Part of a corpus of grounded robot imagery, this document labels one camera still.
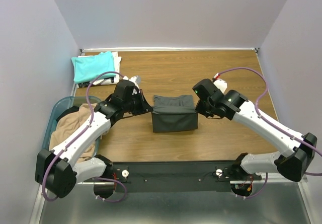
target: orange wire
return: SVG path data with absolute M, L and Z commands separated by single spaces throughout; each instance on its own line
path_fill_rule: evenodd
M 114 177 L 114 180 L 116 180 L 116 174 L 113 173 L 112 176 Z
M 250 187 L 252 188 L 253 187 L 253 181 L 254 181 L 254 179 L 253 179 L 253 176 L 251 175 L 251 179 L 252 179 L 252 181 L 251 181 L 251 185 L 250 185 Z
M 243 183 L 241 183 L 241 184 L 240 184 L 240 186 L 238 185 L 238 186 L 239 186 L 239 188 L 243 187 L 243 186 L 244 186 L 244 184 L 245 184 L 247 181 L 248 181 L 248 180 L 245 180 Z

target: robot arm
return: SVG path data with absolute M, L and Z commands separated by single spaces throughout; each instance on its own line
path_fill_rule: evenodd
M 42 184 L 49 164 L 61 151 L 63 153 L 54 163 L 46 181 L 46 188 L 59 198 L 65 197 L 76 183 L 102 175 L 111 176 L 113 163 L 101 155 L 94 156 L 82 163 L 76 162 L 95 139 L 123 118 L 124 113 L 135 116 L 152 111 L 152 107 L 147 103 L 143 92 L 138 87 L 138 82 L 139 77 L 120 80 L 114 93 L 97 104 L 92 122 L 89 117 L 68 139 L 51 151 L 42 149 L 37 156 L 35 180 Z M 87 130 L 69 148 L 66 148 L 65 146 L 85 128 Z
M 273 125 L 314 147 L 317 138 L 311 133 L 302 135 L 289 129 L 262 111 L 258 115 L 251 101 L 235 90 L 224 94 L 226 88 L 225 81 L 216 79 L 213 82 L 210 79 L 203 79 L 196 84 L 193 90 L 200 99 L 196 111 L 206 117 L 217 115 L 220 118 L 226 117 L 239 122 L 270 142 L 278 150 L 275 153 L 262 155 L 241 154 L 230 168 L 228 175 L 235 175 L 238 178 L 255 172 L 273 172 L 280 173 L 289 180 L 300 181 L 314 157 L 314 152 L 295 141 L 294 138 L 287 137 Z

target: cloth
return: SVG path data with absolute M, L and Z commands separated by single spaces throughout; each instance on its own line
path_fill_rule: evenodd
M 74 65 L 75 84 L 89 82 L 106 71 L 114 71 L 113 55 L 110 51 L 101 52 L 98 55 L 89 57 L 72 57 Z M 114 77 L 115 74 L 107 74 L 100 79 Z
M 122 57 L 118 56 L 118 52 L 112 52 L 113 56 L 113 63 L 114 63 L 114 71 L 120 72 L 120 62 Z M 118 74 L 115 74 L 114 77 L 106 77 L 104 79 L 100 79 L 93 82 L 93 86 L 97 85 L 113 85 L 117 84 L 120 81 L 120 76 Z M 90 82 L 84 82 L 77 84 L 77 88 L 84 88 L 88 87 Z
M 72 112 L 62 117 L 57 124 L 56 130 L 51 135 L 49 149 L 51 150 L 64 142 L 88 119 L 90 115 L 91 111 L 88 104 L 82 104 L 79 107 L 78 112 Z M 93 156 L 94 150 L 95 142 L 93 142 L 81 155 L 77 163 L 89 160 Z
M 154 96 L 153 101 L 153 132 L 180 132 L 198 128 L 198 113 L 191 95 Z
M 61 118 L 63 118 L 64 116 L 73 113 L 73 112 L 78 112 L 79 111 L 79 107 L 78 106 L 72 106 L 71 108 L 68 108 L 67 110 L 63 111 L 62 114 L 60 114 L 59 117 L 56 118 L 56 121 L 59 122 Z

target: teal shirt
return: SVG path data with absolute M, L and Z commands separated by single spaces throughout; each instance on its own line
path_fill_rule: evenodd
M 101 73 L 115 71 L 113 55 L 110 51 L 88 57 L 73 57 L 71 61 L 74 65 L 75 84 L 90 82 Z M 100 79 L 114 76 L 114 73 L 105 74 Z

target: metal floor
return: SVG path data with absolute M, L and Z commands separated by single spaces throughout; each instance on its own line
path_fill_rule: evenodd
M 299 186 L 268 183 L 248 200 L 224 192 L 129 193 L 119 203 L 95 200 L 92 184 L 75 186 L 64 199 L 46 202 L 40 223 L 305 224 L 310 223 Z

